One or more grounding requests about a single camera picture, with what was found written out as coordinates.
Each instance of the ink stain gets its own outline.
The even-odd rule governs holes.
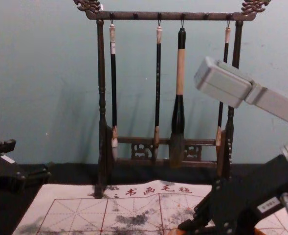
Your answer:
[[[115,219],[116,222],[122,223],[122,224],[132,224],[132,225],[142,225],[145,224],[148,220],[147,214],[149,211],[145,211],[142,214],[138,214],[137,216],[121,216],[118,215]]]
[[[88,194],[88,196],[91,196],[91,197],[94,197],[94,198],[95,198],[95,193],[93,192],[93,193],[91,193],[91,194]],[[104,195],[103,195],[102,198],[110,198],[110,197],[104,193]]]
[[[116,200],[113,200],[113,212],[118,212],[119,208],[118,208],[118,203]]]
[[[112,186],[112,185],[109,185],[109,186],[107,186],[107,188],[106,189],[109,189],[109,190],[119,190],[119,188],[118,188],[118,186]]]
[[[84,235],[85,233],[82,231],[73,231],[70,233],[70,235]]]
[[[163,235],[162,225],[160,225],[161,229],[159,231],[154,231],[155,235]],[[147,231],[145,230],[136,230],[133,227],[127,226],[125,228],[113,227],[114,232],[110,235],[146,235]]]
[[[164,218],[164,221],[168,221],[173,225],[178,225],[182,222],[184,222],[187,219],[192,219],[193,218],[193,214],[194,214],[194,210],[190,209],[190,208],[185,208],[183,210],[180,210],[178,208],[177,212],[172,214],[170,216],[170,218],[166,219]]]
[[[171,186],[171,185],[175,185],[175,183],[173,182],[167,182],[167,181],[160,181],[161,183],[163,183],[164,185],[168,185],[168,186]]]
[[[44,217],[42,216],[42,217],[39,217],[36,221],[34,221],[34,223],[32,224],[26,224],[26,225],[21,226],[18,232],[22,235],[36,234],[41,226],[43,219]]]

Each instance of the tan brush handle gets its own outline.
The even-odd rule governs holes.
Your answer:
[[[115,54],[115,26],[114,24],[110,24],[109,32],[110,32],[111,54]]]
[[[186,41],[186,32],[184,28],[181,28],[178,32],[177,94],[184,93],[185,41]]]

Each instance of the brush tip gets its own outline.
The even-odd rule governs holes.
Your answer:
[[[112,156],[113,159],[116,161],[118,158],[118,148],[112,148]]]
[[[112,139],[111,145],[113,148],[117,148],[118,147],[118,139],[117,138]]]
[[[158,148],[155,148],[155,150],[154,150],[154,154],[155,154],[155,158],[157,158],[158,157]]]

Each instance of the brush handle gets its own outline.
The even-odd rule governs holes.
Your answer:
[[[157,28],[157,62],[156,62],[156,91],[155,91],[155,127],[159,126],[160,110],[160,79],[161,79],[161,37],[162,28]]]
[[[185,41],[186,32],[181,28],[178,32],[178,51],[177,51],[177,95],[174,103],[172,116],[172,133],[183,134],[185,128],[184,116],[184,67],[185,67]]]
[[[116,68],[115,68],[115,26],[110,24],[111,86],[112,86],[112,126],[117,125],[116,110]]]
[[[161,79],[161,38],[162,28],[157,28],[157,62],[156,62],[156,91],[155,91],[155,134],[154,134],[154,160],[157,158],[159,147],[159,111],[160,111],[160,79]]]
[[[231,33],[231,28],[226,27],[225,30],[225,43],[224,43],[224,56],[223,56],[223,61],[227,63],[227,56],[228,56],[228,43],[230,41],[230,33]],[[221,128],[222,126],[222,115],[223,115],[223,103],[220,102],[219,105],[219,118],[218,118],[218,127]]]

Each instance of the red chinese characters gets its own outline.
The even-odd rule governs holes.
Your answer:
[[[188,188],[179,188],[179,191],[181,191],[181,192],[187,192],[187,193],[192,193]]]
[[[133,196],[134,194],[136,194],[135,190],[136,190],[135,188],[134,189],[131,188],[125,195],[129,194],[130,196]]]
[[[154,191],[155,191],[154,188],[148,187],[148,188],[146,189],[146,191],[144,192],[144,195],[146,195],[146,194],[148,194],[148,193],[153,193]]]
[[[168,185],[165,185],[163,186],[163,189],[162,190],[165,190],[167,192],[174,192],[174,190],[170,190],[169,186]]]

